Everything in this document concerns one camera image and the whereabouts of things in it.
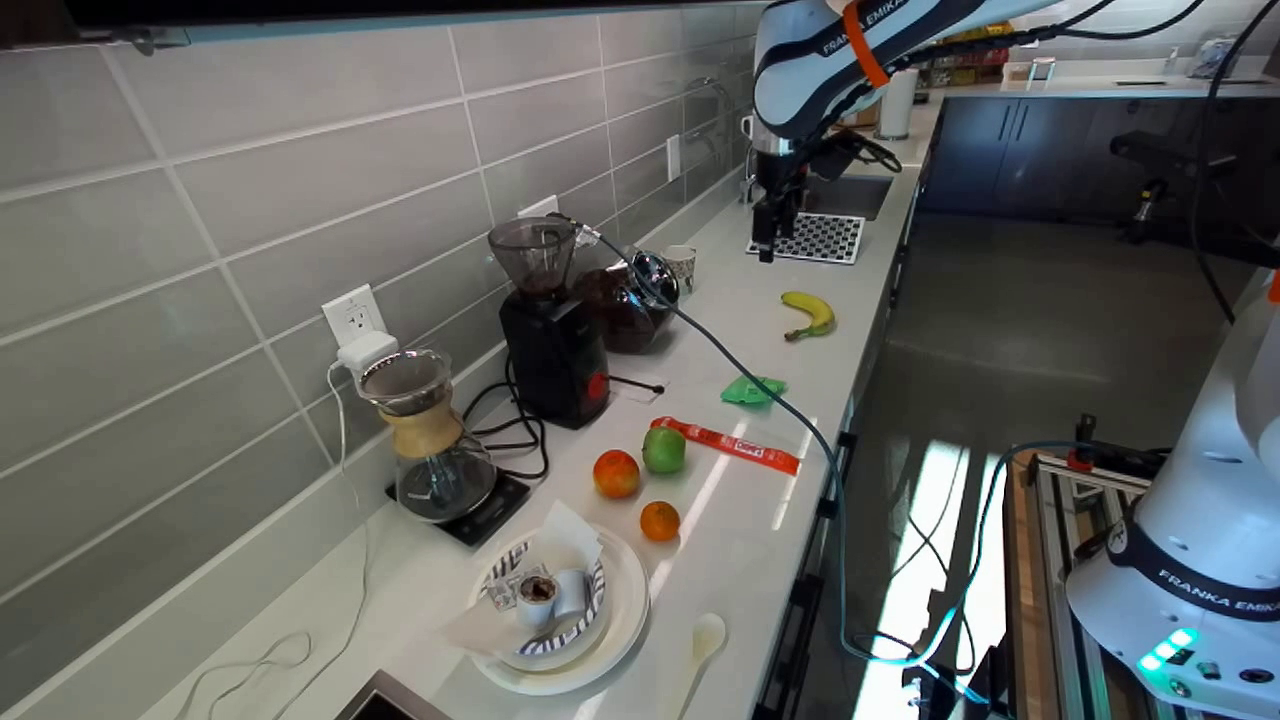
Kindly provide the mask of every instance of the wall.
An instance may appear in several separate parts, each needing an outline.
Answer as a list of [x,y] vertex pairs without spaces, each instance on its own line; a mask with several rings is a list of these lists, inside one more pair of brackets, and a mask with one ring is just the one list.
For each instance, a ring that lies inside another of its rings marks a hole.
[[5,52],[0,707],[337,458],[319,298],[374,283],[463,369],[497,220],[560,190],[641,241],[722,177],[751,12]]
[[[1032,29],[1032,24],[1066,21],[1090,5],[1094,0],[1062,0],[1062,5],[1051,5],[1047,12],[1025,17],[1019,24]],[[1261,5],[1264,0],[1204,0],[1186,21],[1142,41],[1099,43],[1099,41],[1062,37],[1044,48],[1019,48],[1019,55],[1036,55],[1036,52],[1062,55],[1062,61],[1118,61],[1118,55],[1166,55],[1166,52],[1186,55],[1210,32],[1229,32],[1229,37],[1242,32],[1242,24],[1261,12]],[[1127,32],[1127,29],[1159,24],[1178,7],[1186,7],[1186,0],[1114,0],[1099,17],[1083,21],[1079,29]],[[1250,41],[1242,43],[1242,55],[1267,55],[1275,41],[1280,41],[1280,12],[1271,12],[1250,32]]]

